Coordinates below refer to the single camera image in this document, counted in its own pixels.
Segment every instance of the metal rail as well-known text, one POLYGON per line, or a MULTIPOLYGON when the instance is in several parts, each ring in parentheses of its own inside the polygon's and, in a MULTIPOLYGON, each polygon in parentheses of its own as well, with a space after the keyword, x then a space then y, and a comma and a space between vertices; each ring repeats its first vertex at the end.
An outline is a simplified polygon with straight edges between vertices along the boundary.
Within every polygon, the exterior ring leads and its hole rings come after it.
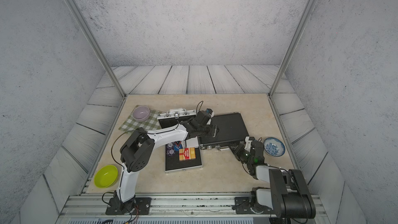
POLYGON ((64 1, 67 4, 70 11, 72 12, 73 16, 76 18, 76 21, 79 24, 80 28, 82 29, 84 36, 87 38, 87 41, 90 43, 91 47, 93 48, 94 52, 96 53, 98 60, 101 62, 105 71, 109 75, 109 78, 111 79, 112 83, 115 85, 117 91, 120 93, 120 95, 124 99, 126 97, 126 93, 124 92, 123 88, 119 84, 119 81, 117 80, 115 74, 113 73, 111 66, 109 66, 109 63, 108 63, 107 59, 105 58, 105 55, 103 54, 100 46, 97 43, 97 40, 95 39, 93 33, 91 32, 90 28, 88 27, 86 20, 84 20, 84 17, 82 15, 82 13, 80 12, 79 8, 77 7, 75 0, 64 0, 64 1))
MULTIPOLYGON (((71 196, 61 211, 60 218, 95 218, 95 217, 125 217, 123 215, 106 216, 107 205, 101 200, 101 194, 87 194, 71 196)), ((274 214, 236 214, 232 210, 235 197, 248 197, 248 192, 243 193, 146 193, 137 194, 137 197, 151 197, 150 217, 275 217, 274 214)), ((105 195, 104 201, 109 201, 112 196, 105 195)), ((325 217, 326 212, 318 195, 312 195, 316 207, 316 216, 325 217)))
POLYGON ((282 76, 283 76, 284 72, 286 71, 286 68, 290 62, 290 59, 292 58, 293 52, 300 40, 300 37, 301 37, 304 29, 305 29, 305 25, 311 16, 311 12, 314 9, 316 1, 317 0, 308 0, 307 1, 304 11, 301 14, 301 18, 297 25, 296 31, 293 35, 292 40, 290 41, 289 47, 287 48, 285 57, 283 58, 283 60, 281 62, 281 66, 279 67, 278 73, 276 74, 276 78, 272 84, 271 91, 268 94, 270 98, 273 97, 273 95, 279 85, 279 82, 281 81, 282 76))

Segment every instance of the concrete wall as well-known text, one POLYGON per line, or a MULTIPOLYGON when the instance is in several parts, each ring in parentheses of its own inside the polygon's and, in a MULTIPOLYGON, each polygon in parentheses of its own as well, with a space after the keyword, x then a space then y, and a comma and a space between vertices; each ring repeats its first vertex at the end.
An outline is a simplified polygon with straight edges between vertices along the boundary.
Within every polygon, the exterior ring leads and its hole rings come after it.
POLYGON ((112 66, 280 64, 307 0, 76 0, 112 66))
POLYGON ((398 0, 318 0, 287 69, 370 223, 398 219, 398 0))
POLYGON ((63 0, 0 0, 0 223, 8 223, 104 70, 63 0))

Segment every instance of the white wooden plank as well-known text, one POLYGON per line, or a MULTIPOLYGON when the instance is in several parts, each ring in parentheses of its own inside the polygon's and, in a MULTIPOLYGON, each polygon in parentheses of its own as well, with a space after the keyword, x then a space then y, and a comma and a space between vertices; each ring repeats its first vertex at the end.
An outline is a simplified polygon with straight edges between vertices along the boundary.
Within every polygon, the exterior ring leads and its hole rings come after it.
POLYGON ((279 114, 286 114, 304 109, 304 105, 295 93, 276 93, 273 100, 279 114))
POLYGON ((207 66, 189 66, 187 93, 216 93, 207 66))
POLYGON ((75 124, 62 146, 76 158, 86 171, 90 171, 104 140, 104 134, 75 124))
POLYGON ((281 115, 283 126, 286 129, 287 136, 290 142, 295 142, 314 128, 310 117, 306 110, 300 110, 297 112, 291 112, 288 114, 281 115))
MULTIPOLYGON (((274 69, 275 70, 275 76, 276 76, 276 73, 278 73, 278 70, 279 70, 279 65, 271 65, 270 69, 274 69)), ((285 73, 283 73, 282 79, 287 80, 287 77, 286 77, 285 73)))
POLYGON ((226 65, 226 69, 235 78, 245 93, 268 93, 269 87, 241 65, 226 65))
MULTIPOLYGON (((115 67, 115 69, 113 69, 113 73, 115 74, 116 78, 119 80, 134 68, 135 68, 134 66, 115 67)), ((105 72, 105 74, 102 76, 101 80, 99 81, 97 88, 113 87, 113 86, 114 84, 112 83, 111 78, 109 78, 107 72, 105 72)))
POLYGON ((365 215, 346 183, 344 184, 343 197, 337 216, 337 224, 344 223, 366 224, 365 215))
POLYGON ((131 92, 132 94, 157 94, 160 91, 171 66, 155 66, 131 92))
POLYGON ((304 178, 309 182, 326 155, 326 146, 316 129, 292 145, 304 178))
MULTIPOLYGON (((254 76, 256 76, 260 81, 267 85, 267 87, 271 88, 273 82, 276 78, 276 73, 278 68, 274 65, 243 65, 247 68, 254 76)), ((290 82, 287 79, 282 79, 279 82, 278 88, 276 89, 277 93, 294 93, 293 87, 290 85, 290 82)))
POLYGON ((121 101, 116 87, 103 87, 94 90, 87 104, 118 107, 121 101))
POLYGON ((216 93, 244 93, 225 66, 207 66, 216 93))
POLYGON ((344 178, 330 154, 326 155, 308 187, 312 194, 319 195, 330 222, 336 223, 344 178))
POLYGON ((117 110, 117 107, 86 105, 76 123, 106 134, 117 110))
POLYGON ((131 91, 144 79, 153 69, 153 66, 140 66, 130 71, 119 80, 120 85, 126 93, 131 91))
POLYGON ((19 211, 17 212, 17 215, 14 217, 14 219, 12 219, 10 224, 21 224, 20 220, 20 216, 19 216, 19 211))
POLYGON ((61 212, 68 197, 79 193, 80 188, 86 182, 87 173, 61 147, 44 172, 44 176, 47 179, 58 211, 61 212))
POLYGON ((57 207, 42 175, 29 193, 20 212, 21 224, 52 224, 57 221, 57 207))
POLYGON ((189 66, 172 66, 160 94, 186 94, 189 66))

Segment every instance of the yellow-green bowl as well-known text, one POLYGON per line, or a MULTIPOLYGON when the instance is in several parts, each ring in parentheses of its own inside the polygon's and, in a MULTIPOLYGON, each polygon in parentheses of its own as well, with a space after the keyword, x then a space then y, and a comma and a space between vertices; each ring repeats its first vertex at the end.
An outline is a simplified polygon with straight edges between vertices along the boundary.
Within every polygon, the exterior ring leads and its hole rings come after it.
POLYGON ((117 178, 117 168, 113 165, 102 167, 94 176, 94 184, 98 188, 106 188, 111 186, 117 178))

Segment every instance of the blue and white bowl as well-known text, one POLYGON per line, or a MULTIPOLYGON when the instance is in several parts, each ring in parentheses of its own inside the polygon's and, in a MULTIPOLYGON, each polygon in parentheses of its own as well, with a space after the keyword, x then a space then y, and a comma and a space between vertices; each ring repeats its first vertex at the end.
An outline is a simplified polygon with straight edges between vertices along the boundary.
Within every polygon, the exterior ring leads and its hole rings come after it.
POLYGON ((266 138, 264 150, 273 157, 280 157, 285 154, 285 145, 277 138, 266 138))

